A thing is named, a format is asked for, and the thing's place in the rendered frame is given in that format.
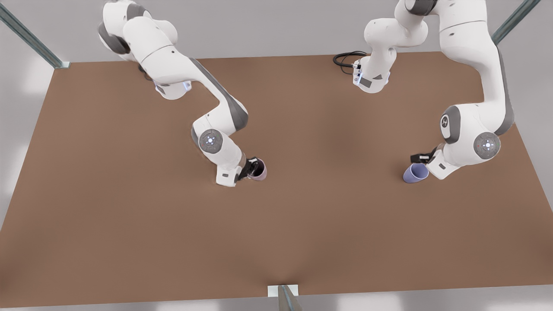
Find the pink cup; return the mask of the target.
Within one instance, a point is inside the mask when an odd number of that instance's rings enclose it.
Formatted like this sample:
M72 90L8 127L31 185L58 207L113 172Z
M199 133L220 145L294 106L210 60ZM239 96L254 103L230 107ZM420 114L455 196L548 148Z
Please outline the pink cup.
M265 166L265 163L257 158L250 158L248 159L248 163L250 164L249 169L247 171L247 177L249 179L255 180L255 181L263 181L267 177L267 168Z

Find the purple cup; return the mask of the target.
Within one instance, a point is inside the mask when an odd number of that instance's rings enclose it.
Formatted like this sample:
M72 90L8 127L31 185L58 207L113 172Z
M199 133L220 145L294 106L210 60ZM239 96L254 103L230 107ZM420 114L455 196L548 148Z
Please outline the purple cup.
M426 165L423 163L413 163L403 173L403 181L405 183L416 183L426 179L430 174Z

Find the silver frame post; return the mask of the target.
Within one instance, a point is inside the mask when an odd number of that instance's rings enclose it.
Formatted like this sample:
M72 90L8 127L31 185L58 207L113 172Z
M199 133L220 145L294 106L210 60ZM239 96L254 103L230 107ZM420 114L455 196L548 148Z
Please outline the silver frame post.
M10 30L12 30L22 41L28 44L40 57L42 57L54 69L66 69L70 67L70 62L62 61L48 47L46 47L22 22L16 18L0 3L0 20Z
M298 302L298 285L268 286L268 297L278 298L278 311L304 311Z
M498 45L541 0L523 0L523 2L506 18L503 24L493 33L492 41Z

